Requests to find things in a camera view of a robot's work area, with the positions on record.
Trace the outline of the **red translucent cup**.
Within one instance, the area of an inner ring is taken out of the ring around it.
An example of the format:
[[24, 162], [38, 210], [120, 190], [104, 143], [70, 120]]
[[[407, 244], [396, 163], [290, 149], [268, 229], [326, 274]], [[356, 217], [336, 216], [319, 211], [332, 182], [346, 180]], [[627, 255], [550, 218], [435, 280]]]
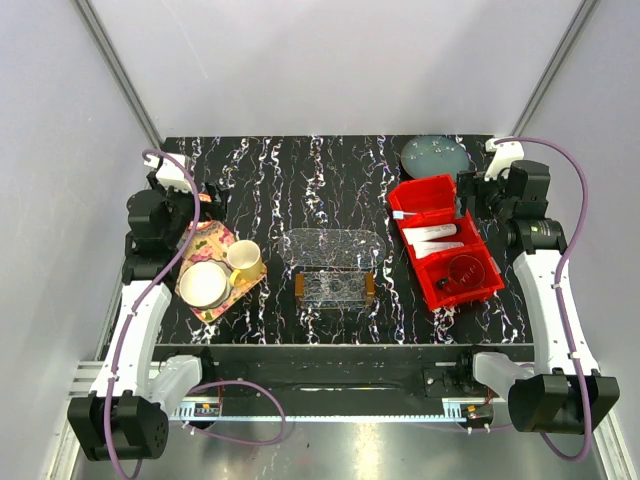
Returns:
[[479, 287], [485, 280], [486, 270], [483, 263], [469, 254], [454, 257], [448, 267], [448, 277], [463, 288]]

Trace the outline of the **clear holder with wooden ends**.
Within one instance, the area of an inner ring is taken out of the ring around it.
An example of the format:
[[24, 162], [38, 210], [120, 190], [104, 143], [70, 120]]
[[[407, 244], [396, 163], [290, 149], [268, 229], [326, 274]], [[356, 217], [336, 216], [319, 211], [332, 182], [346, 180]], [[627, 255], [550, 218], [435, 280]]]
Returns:
[[295, 276], [295, 299], [303, 308], [361, 310], [373, 304], [372, 272], [307, 271]]

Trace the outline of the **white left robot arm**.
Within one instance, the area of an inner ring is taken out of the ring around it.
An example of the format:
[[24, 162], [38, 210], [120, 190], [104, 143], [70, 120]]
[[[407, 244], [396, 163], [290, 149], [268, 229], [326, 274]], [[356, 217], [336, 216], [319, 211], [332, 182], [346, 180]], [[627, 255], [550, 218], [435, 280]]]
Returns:
[[127, 202], [119, 318], [104, 363], [88, 394], [70, 401], [67, 418], [88, 460], [159, 458], [166, 448], [169, 418], [190, 390], [205, 395], [215, 369], [197, 356], [170, 358], [157, 377], [150, 368], [162, 319], [174, 296], [193, 221], [222, 221], [228, 191], [206, 184], [207, 199], [194, 189], [165, 186], [149, 174], [150, 186]]

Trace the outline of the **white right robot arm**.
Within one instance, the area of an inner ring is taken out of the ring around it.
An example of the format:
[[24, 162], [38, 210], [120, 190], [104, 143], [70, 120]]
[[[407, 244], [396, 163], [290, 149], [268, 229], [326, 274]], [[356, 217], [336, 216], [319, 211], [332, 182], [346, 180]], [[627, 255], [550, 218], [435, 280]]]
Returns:
[[559, 222], [547, 215], [547, 165], [517, 160], [496, 174], [462, 171], [456, 180], [463, 206], [502, 229], [506, 258], [522, 289], [534, 340], [534, 367], [476, 347], [454, 375], [456, 387], [476, 396], [487, 387], [506, 401], [520, 432], [585, 435], [620, 396], [618, 382], [604, 376], [582, 333], [572, 297], [568, 251]]

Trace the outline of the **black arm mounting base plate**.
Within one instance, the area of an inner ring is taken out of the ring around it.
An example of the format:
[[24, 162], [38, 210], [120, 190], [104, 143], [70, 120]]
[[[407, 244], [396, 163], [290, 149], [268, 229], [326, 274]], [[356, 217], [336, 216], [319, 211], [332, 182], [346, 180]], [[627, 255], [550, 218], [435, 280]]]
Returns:
[[470, 359], [480, 351], [503, 353], [522, 364], [534, 360], [525, 344], [424, 345], [170, 345], [155, 347], [152, 359], [205, 356], [207, 378], [253, 381], [265, 387], [397, 389], [419, 396], [483, 397], [470, 380]]

